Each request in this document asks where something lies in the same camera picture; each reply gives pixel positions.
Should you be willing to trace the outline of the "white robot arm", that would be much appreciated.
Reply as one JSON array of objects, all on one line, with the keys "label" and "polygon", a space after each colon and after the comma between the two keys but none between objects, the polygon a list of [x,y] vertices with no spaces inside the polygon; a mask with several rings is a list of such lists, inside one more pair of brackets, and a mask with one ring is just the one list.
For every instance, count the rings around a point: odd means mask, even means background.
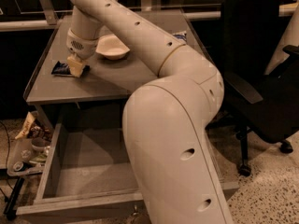
[{"label": "white robot arm", "polygon": [[123,110],[128,156],[152,224],[234,224],[205,128],[224,85],[216,66],[117,0],[71,0],[155,74]]}]

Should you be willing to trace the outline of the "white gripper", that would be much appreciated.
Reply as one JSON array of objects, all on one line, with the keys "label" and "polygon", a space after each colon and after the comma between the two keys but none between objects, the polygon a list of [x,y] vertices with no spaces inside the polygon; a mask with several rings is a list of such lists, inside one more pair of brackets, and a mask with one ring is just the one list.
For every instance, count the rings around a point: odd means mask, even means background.
[{"label": "white gripper", "polygon": [[66,39],[66,45],[73,54],[67,57],[66,63],[74,77],[82,75],[87,64],[85,60],[93,56],[101,28],[100,21],[73,7],[71,26]]}]

